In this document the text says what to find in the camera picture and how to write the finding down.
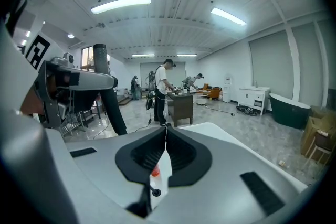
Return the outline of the wooden chair brown seat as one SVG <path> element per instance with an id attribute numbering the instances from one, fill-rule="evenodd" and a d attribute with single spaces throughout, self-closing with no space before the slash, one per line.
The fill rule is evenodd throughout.
<path id="1" fill-rule="evenodd" d="M 316 151 L 320 151 L 322 153 L 320 158 L 318 159 L 318 162 L 322 160 L 324 155 L 328 156 L 325 162 L 323 163 L 323 166 L 325 167 L 333 151 L 333 142 L 327 132 L 324 132 L 322 130 L 316 131 L 314 138 L 309 146 L 309 149 L 305 154 L 305 157 L 307 157 L 307 161 L 304 166 L 308 165 L 308 163 L 310 162 Z"/>

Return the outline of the person's left forearm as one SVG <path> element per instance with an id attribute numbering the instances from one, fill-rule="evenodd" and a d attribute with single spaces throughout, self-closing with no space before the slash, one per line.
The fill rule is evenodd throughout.
<path id="1" fill-rule="evenodd" d="M 33 115 L 33 114 L 44 115 L 43 102 L 37 95 L 34 86 L 32 86 L 29 89 L 22 103 L 20 111 L 24 115 Z"/>

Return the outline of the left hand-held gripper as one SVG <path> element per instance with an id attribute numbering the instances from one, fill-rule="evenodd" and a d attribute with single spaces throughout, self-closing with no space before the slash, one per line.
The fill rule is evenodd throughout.
<path id="1" fill-rule="evenodd" d="M 60 127 L 70 112 L 89 109 L 99 90 L 113 89 L 118 85 L 114 76 L 51 62 L 53 57 L 62 57 L 64 53 L 42 33 L 35 36 L 25 52 L 26 60 L 37 71 L 32 86 L 43 102 L 44 115 L 37 115 L 41 124 L 50 129 Z"/>

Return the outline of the large window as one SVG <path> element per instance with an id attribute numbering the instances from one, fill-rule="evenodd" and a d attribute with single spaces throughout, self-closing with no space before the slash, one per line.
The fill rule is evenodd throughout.
<path id="1" fill-rule="evenodd" d="M 81 50 L 81 70 L 94 72 L 93 47 L 87 47 Z"/>

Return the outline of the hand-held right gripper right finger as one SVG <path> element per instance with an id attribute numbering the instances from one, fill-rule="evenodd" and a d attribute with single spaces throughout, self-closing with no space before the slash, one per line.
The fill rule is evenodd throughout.
<path id="1" fill-rule="evenodd" d="M 252 151 L 169 128 L 168 192 L 147 220 L 155 224 L 253 224 L 295 201 L 304 185 Z"/>

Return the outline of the dark wooden desk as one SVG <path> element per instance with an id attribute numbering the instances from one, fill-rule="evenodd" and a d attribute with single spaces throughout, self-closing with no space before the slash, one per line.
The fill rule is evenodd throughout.
<path id="1" fill-rule="evenodd" d="M 171 116 L 174 127 L 178 120 L 189 119 L 193 124 L 193 96 L 190 93 L 175 94 L 167 93 L 168 115 Z"/>

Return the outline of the person's black top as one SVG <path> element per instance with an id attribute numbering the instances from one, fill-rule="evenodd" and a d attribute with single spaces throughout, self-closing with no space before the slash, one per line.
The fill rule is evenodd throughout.
<path id="1" fill-rule="evenodd" d="M 10 36 L 14 35 L 15 27 L 28 0 L 15 0 L 4 15 L 0 16 L 0 26 L 6 27 Z"/>

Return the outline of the white water dispenser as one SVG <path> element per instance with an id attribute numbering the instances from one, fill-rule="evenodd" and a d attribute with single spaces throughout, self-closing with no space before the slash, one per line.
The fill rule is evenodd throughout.
<path id="1" fill-rule="evenodd" d="M 224 86 L 222 87 L 223 93 L 223 102 L 230 103 L 231 102 L 231 86 L 232 86 L 232 79 L 231 77 L 225 77 Z"/>

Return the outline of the white bathtub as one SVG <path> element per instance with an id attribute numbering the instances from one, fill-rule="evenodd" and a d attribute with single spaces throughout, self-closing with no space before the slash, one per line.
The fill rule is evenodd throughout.
<path id="1" fill-rule="evenodd" d="M 279 172 L 282 176 L 287 178 L 298 192 L 302 192 L 308 187 L 306 184 L 294 178 L 293 176 L 285 172 L 283 169 L 279 168 L 278 166 L 268 161 L 267 159 L 259 155 L 257 152 L 255 152 L 254 150 L 252 150 L 251 148 L 240 142 L 238 139 L 231 136 L 229 133 L 221 129 L 216 124 L 205 122 L 201 124 L 189 125 L 183 127 L 182 129 L 239 145 L 240 147 L 243 147 L 246 150 L 250 151 L 252 154 L 260 158 L 271 168 L 273 168 L 274 170 Z M 159 167 L 160 173 L 156 177 L 150 176 L 150 184 L 153 188 L 160 189 L 161 195 L 158 197 L 154 197 L 153 195 L 151 195 L 152 209 L 157 207 L 160 201 L 163 199 L 163 197 L 168 193 L 167 181 L 168 178 L 172 175 L 172 169 L 171 169 L 170 157 L 167 151 L 164 151 L 157 165 Z"/>

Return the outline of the white round coffee table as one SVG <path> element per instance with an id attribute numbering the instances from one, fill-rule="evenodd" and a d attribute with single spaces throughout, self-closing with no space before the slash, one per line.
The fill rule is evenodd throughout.
<path id="1" fill-rule="evenodd" d="M 207 104 L 207 97 L 208 97 L 208 93 L 197 93 L 195 95 L 195 103 L 199 104 L 199 105 L 206 105 Z"/>

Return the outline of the dark green bathtub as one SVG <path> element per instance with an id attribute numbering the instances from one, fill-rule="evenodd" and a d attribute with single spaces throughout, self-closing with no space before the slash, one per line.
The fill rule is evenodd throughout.
<path id="1" fill-rule="evenodd" d="M 282 125 L 303 129 L 311 112 L 311 106 L 270 93 L 270 103 L 274 120 Z"/>

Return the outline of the white vanity cabinet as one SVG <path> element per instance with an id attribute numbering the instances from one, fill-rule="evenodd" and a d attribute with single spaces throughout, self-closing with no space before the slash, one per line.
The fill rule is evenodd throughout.
<path id="1" fill-rule="evenodd" d="M 247 106 L 260 111 L 263 115 L 268 108 L 269 87 L 242 87 L 238 90 L 238 105 Z"/>

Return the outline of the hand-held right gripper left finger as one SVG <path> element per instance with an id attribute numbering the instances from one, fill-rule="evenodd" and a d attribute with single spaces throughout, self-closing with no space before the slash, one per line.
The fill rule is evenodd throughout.
<path id="1" fill-rule="evenodd" d="M 165 130 L 65 143 L 56 136 L 56 168 L 66 191 L 58 224 L 167 224 L 150 173 L 165 156 Z"/>

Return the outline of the orange sofa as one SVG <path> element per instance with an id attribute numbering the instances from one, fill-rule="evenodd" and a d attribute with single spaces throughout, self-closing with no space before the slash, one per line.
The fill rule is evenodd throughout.
<path id="1" fill-rule="evenodd" d="M 197 93 L 202 93 L 208 98 L 214 100 L 219 98 L 219 94 L 222 91 L 220 87 L 211 87 L 208 83 L 205 83 L 202 88 L 197 90 Z"/>

